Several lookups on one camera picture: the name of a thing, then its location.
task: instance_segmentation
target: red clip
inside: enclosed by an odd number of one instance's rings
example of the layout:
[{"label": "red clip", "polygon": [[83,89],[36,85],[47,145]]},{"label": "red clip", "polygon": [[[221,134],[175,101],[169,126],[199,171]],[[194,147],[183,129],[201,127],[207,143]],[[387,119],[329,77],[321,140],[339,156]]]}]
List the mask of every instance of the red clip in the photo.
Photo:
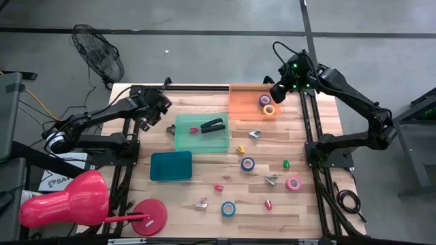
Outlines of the red clip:
[{"label": "red clip", "polygon": [[219,185],[219,184],[216,184],[214,188],[215,188],[215,190],[217,190],[217,191],[223,191],[224,186],[221,186],[221,185]]},{"label": "red clip", "polygon": [[271,203],[270,200],[265,201],[265,207],[267,210],[270,210],[270,211],[273,209],[273,204]]},{"label": "red clip", "polygon": [[192,128],[189,129],[189,132],[190,133],[197,133],[198,129],[196,127],[192,127]]}]

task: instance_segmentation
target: concrete floor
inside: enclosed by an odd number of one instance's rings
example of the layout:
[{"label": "concrete floor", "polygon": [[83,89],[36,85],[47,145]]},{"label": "concrete floor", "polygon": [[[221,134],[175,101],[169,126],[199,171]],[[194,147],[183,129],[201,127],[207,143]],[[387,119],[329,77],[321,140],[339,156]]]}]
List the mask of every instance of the concrete floor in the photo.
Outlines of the concrete floor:
[{"label": "concrete floor", "polygon": [[[312,31],[352,33],[436,33],[436,2],[431,0],[306,0]],[[299,0],[13,0],[0,13],[1,27],[72,28],[87,23],[101,29],[194,31],[304,31]],[[122,82],[261,82],[278,78],[280,61],[271,44],[282,41],[298,50],[306,37],[231,35],[106,35],[121,53]],[[436,39],[315,38],[320,63],[341,71],[349,84],[394,116],[435,86]],[[66,34],[0,33],[0,67],[34,71],[25,82],[57,115],[80,105],[90,89],[87,66]],[[110,92],[97,75],[90,109],[107,104]],[[38,105],[26,94],[22,100]],[[338,102],[345,133],[367,123]],[[46,118],[27,110],[39,121]],[[31,144],[41,127],[19,112],[16,140]],[[353,153],[358,194],[375,238],[435,243],[435,197],[399,199],[416,180],[399,142],[385,151],[359,148]]]}]

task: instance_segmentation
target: wooden table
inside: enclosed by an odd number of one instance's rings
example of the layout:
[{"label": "wooden table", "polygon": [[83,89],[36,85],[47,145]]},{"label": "wooden table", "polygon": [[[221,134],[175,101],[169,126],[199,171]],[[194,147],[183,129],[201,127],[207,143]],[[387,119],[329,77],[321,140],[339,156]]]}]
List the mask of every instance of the wooden table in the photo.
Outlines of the wooden table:
[{"label": "wooden table", "polygon": [[[131,85],[115,84],[110,100]],[[165,129],[174,123],[176,115],[228,112],[228,92],[168,91],[165,94],[172,101],[169,112],[148,132],[140,130],[140,156],[134,167],[128,199],[139,203],[144,199],[155,198],[165,204],[168,221],[157,237],[319,238],[322,235],[313,175],[305,161],[303,144],[307,139],[298,94],[287,96],[281,104],[281,115],[275,121],[230,120],[228,152],[194,154],[193,177],[190,181],[162,183],[153,182],[149,178],[150,158],[155,152],[174,151],[174,136],[166,133]],[[317,102],[324,133],[342,135],[334,97],[321,94],[317,96]],[[121,132],[122,127],[123,120],[107,122],[102,134]],[[254,129],[262,132],[258,141],[248,135]],[[236,151],[239,145],[245,147],[244,156]],[[255,160],[253,171],[241,171],[240,161],[243,157]],[[283,168],[284,159],[290,161],[289,169]],[[109,188],[114,168],[103,167],[100,171]],[[333,181],[340,189],[356,191],[349,173],[343,169],[332,169],[331,172]],[[264,177],[270,174],[279,176],[277,186],[265,182]],[[302,187],[299,191],[289,191],[284,185],[291,174],[296,174],[301,179]],[[215,184],[224,185],[224,191],[214,191]],[[205,210],[194,206],[201,197],[208,199]],[[271,211],[264,206],[267,199],[272,201]],[[225,201],[236,204],[236,214],[231,218],[221,215],[221,205]],[[364,223],[357,215],[346,216],[357,230],[365,233]],[[327,218],[332,231],[329,210]],[[126,226],[123,237],[133,236],[138,235],[131,225]]]}]

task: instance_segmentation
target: blue tape roll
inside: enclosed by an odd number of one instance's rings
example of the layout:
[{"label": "blue tape roll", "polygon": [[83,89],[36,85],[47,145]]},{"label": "blue tape roll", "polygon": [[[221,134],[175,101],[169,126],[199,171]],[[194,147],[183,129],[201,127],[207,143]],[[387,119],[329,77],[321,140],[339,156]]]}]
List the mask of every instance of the blue tape roll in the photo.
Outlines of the blue tape roll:
[{"label": "blue tape roll", "polygon": [[[232,207],[232,211],[230,213],[225,212],[226,206]],[[236,212],[236,206],[231,201],[227,201],[227,202],[223,203],[223,205],[221,206],[221,213],[223,214],[223,216],[232,217],[232,216],[234,216],[235,212]]]},{"label": "blue tape roll", "polygon": [[[244,165],[245,161],[251,161],[253,164],[251,164],[251,166],[246,167]],[[251,171],[254,168],[254,160],[251,157],[245,157],[241,162],[240,162],[240,167],[244,170],[244,171]]]},{"label": "blue tape roll", "polygon": [[265,106],[265,105],[271,104],[271,97],[269,97],[268,95],[261,95],[260,98],[259,98],[259,104],[261,106]]}]

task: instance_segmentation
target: electric fan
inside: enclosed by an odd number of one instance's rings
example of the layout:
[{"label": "electric fan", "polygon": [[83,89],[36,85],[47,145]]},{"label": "electric fan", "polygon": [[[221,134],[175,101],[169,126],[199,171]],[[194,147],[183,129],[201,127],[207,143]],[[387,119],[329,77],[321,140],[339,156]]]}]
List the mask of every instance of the electric fan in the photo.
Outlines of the electric fan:
[{"label": "electric fan", "polygon": [[118,49],[87,24],[73,28],[72,39],[79,54],[88,66],[103,78],[104,86],[119,82],[124,76],[124,67]]}]

